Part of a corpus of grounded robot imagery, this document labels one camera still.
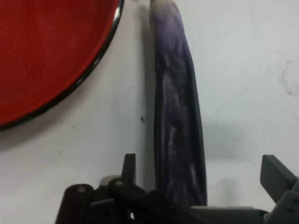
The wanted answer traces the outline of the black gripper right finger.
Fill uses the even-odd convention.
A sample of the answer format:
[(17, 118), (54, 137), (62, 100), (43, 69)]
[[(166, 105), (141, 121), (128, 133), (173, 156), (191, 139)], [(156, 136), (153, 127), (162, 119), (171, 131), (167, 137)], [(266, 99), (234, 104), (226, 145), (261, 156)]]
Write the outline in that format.
[(299, 222), (299, 178), (274, 155), (263, 155), (260, 183), (275, 203), (266, 224)]

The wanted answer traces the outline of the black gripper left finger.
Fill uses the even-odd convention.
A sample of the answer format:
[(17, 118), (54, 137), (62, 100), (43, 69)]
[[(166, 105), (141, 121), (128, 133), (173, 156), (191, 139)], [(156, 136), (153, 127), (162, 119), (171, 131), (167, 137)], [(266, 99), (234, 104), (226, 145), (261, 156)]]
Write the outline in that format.
[(57, 224), (200, 224), (193, 212), (179, 207), (157, 191), (135, 184), (135, 154), (126, 154), (120, 177), (94, 189), (69, 186), (63, 195)]

